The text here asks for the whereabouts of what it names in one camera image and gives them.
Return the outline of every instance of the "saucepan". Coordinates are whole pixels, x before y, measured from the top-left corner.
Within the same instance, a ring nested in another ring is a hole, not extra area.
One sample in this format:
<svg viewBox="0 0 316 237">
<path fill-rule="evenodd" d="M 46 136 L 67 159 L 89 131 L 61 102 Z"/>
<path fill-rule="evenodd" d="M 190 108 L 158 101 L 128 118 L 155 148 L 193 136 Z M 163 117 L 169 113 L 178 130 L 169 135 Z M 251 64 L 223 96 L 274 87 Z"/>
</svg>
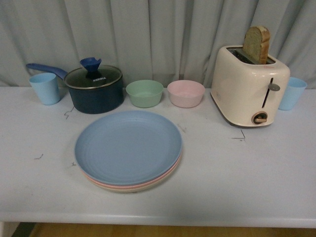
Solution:
<svg viewBox="0 0 316 237">
<path fill-rule="evenodd" d="M 43 64 L 30 63 L 26 67 L 59 76 L 69 89 L 74 107 L 86 114 L 101 114 L 111 111 L 124 101 L 123 79 L 120 69 L 100 65 L 101 59 L 85 58 L 83 68 L 67 73 L 63 69 Z"/>
</svg>

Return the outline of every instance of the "glass lid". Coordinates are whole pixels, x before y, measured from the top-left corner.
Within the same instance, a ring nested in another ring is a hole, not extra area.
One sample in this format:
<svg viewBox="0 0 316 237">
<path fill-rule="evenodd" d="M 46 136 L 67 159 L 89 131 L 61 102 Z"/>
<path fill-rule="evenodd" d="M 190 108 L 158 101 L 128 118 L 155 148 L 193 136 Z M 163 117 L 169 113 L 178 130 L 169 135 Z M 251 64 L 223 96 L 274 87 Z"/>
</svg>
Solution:
<svg viewBox="0 0 316 237">
<path fill-rule="evenodd" d="M 101 59 L 87 58 L 80 63 L 84 68 L 75 69 L 65 77 L 65 84 L 70 88 L 97 89 L 111 85 L 122 77 L 118 68 L 100 65 Z"/>
</svg>

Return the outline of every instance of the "toast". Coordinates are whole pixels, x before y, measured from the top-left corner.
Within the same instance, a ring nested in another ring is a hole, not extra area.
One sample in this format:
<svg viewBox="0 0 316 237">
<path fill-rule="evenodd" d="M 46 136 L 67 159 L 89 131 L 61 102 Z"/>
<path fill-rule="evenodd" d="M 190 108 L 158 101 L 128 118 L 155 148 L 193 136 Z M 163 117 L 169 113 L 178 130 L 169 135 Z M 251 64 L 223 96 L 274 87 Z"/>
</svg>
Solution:
<svg viewBox="0 0 316 237">
<path fill-rule="evenodd" d="M 264 26 L 249 28 L 242 50 L 258 64 L 266 64 L 269 52 L 270 32 Z"/>
</svg>

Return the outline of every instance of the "plate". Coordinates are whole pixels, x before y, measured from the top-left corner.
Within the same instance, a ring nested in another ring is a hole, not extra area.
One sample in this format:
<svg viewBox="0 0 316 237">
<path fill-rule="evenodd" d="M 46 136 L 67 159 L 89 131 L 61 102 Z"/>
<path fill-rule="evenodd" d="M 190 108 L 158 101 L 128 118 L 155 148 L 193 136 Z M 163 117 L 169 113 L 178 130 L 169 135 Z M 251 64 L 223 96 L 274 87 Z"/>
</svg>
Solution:
<svg viewBox="0 0 316 237">
<path fill-rule="evenodd" d="M 118 112 L 93 122 L 75 145 L 77 165 L 103 184 L 132 186 L 169 170 L 182 150 L 178 128 L 147 111 Z"/>
<path fill-rule="evenodd" d="M 181 159 L 181 156 L 179 156 L 179 158 L 177 159 L 177 161 L 174 163 L 174 165 L 167 170 L 165 173 L 163 173 L 161 176 L 157 177 L 156 179 L 152 179 L 151 181 L 142 183 L 142 184 L 138 184 L 138 185 L 130 185 L 130 186 L 115 186 L 115 185 L 108 185 L 108 184 L 104 184 L 101 182 L 98 182 L 92 178 L 90 178 L 89 176 L 87 176 L 85 173 L 84 176 L 93 184 L 96 184 L 99 187 L 103 187 L 103 188 L 109 188 L 111 190 L 136 190 L 139 188 L 144 188 L 144 187 L 151 187 L 151 185 L 156 184 L 156 183 L 160 183 L 161 179 L 164 179 L 165 177 L 169 176 L 169 174 L 176 168 L 176 166 L 178 165 L 179 161 Z"/>
</svg>

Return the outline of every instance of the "blue cup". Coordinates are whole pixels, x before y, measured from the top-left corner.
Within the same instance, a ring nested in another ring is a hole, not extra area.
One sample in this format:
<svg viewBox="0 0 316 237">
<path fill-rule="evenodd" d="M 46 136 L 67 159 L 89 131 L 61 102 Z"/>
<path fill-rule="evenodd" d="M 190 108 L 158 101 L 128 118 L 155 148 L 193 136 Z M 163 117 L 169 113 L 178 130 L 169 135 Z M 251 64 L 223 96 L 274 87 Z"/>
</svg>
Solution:
<svg viewBox="0 0 316 237">
<path fill-rule="evenodd" d="M 307 83 L 298 78 L 290 78 L 278 107 L 279 110 L 291 110 L 303 94 Z"/>
<path fill-rule="evenodd" d="M 60 101 L 57 76 L 54 73 L 34 75 L 29 82 L 42 104 L 53 105 Z"/>
</svg>

